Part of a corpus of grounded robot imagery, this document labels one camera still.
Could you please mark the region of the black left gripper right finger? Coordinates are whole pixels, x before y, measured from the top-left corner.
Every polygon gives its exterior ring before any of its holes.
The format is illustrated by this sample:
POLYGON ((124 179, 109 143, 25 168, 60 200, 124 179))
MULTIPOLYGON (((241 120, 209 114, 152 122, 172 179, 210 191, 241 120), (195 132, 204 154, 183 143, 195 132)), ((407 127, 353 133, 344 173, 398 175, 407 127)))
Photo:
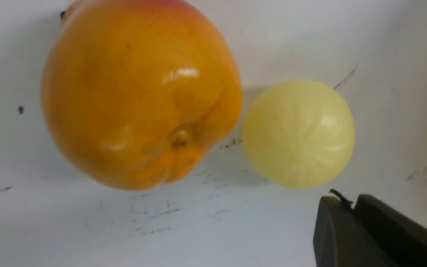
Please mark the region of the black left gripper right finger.
POLYGON ((400 267, 427 267, 427 228, 369 194, 358 196, 354 215, 400 267))

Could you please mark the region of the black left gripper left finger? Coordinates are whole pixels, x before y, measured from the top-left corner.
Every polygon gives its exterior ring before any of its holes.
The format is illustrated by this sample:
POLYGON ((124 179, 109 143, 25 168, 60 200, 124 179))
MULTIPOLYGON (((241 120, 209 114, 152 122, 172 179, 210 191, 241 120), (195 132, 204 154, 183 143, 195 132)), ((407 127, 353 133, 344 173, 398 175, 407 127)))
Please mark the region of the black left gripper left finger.
POLYGON ((397 266, 336 197, 319 201, 313 247, 317 267, 397 266))

